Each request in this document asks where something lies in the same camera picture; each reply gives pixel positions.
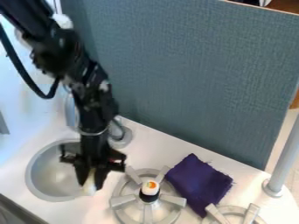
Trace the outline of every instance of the stove burner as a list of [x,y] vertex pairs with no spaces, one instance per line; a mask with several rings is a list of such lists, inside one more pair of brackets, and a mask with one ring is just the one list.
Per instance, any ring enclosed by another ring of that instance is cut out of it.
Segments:
[[177,196],[174,187],[164,179],[170,168],[161,171],[128,166],[124,176],[113,192],[110,206],[115,216],[124,224],[174,223],[186,199]]

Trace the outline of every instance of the black cable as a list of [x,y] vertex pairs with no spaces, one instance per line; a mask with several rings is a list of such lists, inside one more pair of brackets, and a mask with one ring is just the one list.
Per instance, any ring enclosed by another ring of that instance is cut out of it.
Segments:
[[35,82],[32,80],[30,75],[27,73],[25,70],[21,60],[17,56],[15,49],[13,48],[9,38],[6,35],[6,32],[4,28],[2,27],[2,24],[0,23],[0,39],[3,44],[3,47],[5,48],[5,51],[7,52],[7,55],[10,57],[10,60],[12,64],[15,66],[17,69],[18,73],[24,80],[24,82],[29,86],[29,88],[36,93],[39,97],[43,99],[52,99],[55,96],[57,87],[59,85],[59,78],[56,78],[55,81],[53,82],[50,91],[48,94],[44,94],[40,88],[35,84]]

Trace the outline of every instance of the gray stove burner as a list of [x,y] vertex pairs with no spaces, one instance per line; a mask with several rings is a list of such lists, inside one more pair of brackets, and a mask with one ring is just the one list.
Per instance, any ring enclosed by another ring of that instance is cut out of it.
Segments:
[[[120,223],[171,224],[177,220],[186,206],[186,199],[178,197],[174,187],[164,179],[169,169],[165,166],[161,171],[135,171],[127,167],[127,175],[119,181],[110,199],[110,206]],[[139,197],[139,193],[142,184],[151,180],[160,185],[160,193],[155,201],[147,203]]]

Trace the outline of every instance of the gray pole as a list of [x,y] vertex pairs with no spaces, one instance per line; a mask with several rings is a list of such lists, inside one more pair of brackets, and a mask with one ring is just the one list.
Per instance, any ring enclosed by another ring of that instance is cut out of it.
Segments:
[[263,183],[264,191],[271,197],[282,196],[282,186],[299,153],[299,115],[289,134],[281,156],[276,164],[272,177]]

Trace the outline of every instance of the white wall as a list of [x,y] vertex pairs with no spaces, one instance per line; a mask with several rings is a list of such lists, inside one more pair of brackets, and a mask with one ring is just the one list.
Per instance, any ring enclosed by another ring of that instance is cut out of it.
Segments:
[[[30,51],[16,40],[14,27],[3,17],[0,17],[0,22],[28,73],[45,92],[48,92],[52,79],[38,71],[31,63]],[[10,135],[0,134],[0,164],[61,113],[64,95],[60,88],[53,100],[43,100],[36,96],[18,75],[0,43],[0,111],[10,130]]]

